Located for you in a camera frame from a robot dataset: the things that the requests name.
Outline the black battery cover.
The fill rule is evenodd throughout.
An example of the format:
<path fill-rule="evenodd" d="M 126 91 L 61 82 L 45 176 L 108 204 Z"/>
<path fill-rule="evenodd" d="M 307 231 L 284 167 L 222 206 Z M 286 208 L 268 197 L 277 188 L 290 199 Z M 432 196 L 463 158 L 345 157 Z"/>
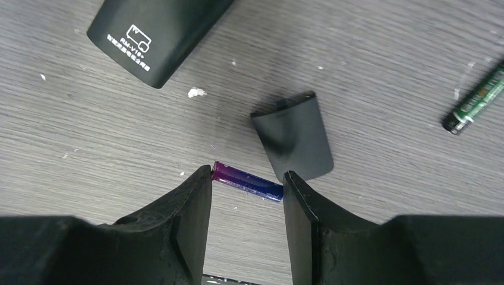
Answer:
<path fill-rule="evenodd" d="M 288 171 L 304 180 L 330 173 L 334 161 L 316 93 L 281 98 L 250 114 L 279 181 Z"/>

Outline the blue purple battery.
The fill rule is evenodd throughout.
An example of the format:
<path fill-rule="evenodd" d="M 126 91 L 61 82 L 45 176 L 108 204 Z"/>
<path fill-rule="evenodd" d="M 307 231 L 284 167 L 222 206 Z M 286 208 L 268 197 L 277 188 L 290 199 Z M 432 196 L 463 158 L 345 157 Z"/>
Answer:
<path fill-rule="evenodd" d="M 219 161 L 215 162 L 213 165 L 212 180 L 274 202 L 281 202 L 284 197 L 282 185 L 228 166 Z"/>

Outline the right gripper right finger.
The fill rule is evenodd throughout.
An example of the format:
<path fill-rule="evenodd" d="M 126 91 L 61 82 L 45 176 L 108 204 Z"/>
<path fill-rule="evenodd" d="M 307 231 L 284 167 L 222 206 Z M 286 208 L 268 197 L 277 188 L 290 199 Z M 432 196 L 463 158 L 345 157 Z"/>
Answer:
<path fill-rule="evenodd" d="M 294 284 L 502 284 L 503 217 L 400 215 L 377 224 L 283 178 Z"/>

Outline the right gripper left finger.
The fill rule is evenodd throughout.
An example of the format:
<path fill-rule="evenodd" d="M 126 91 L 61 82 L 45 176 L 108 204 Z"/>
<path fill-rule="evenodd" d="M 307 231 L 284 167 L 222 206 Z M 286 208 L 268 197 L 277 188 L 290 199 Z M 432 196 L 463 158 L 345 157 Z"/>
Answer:
<path fill-rule="evenodd" d="M 1 218 L 2 284 L 200 284 L 211 168 L 113 224 L 73 216 Z"/>

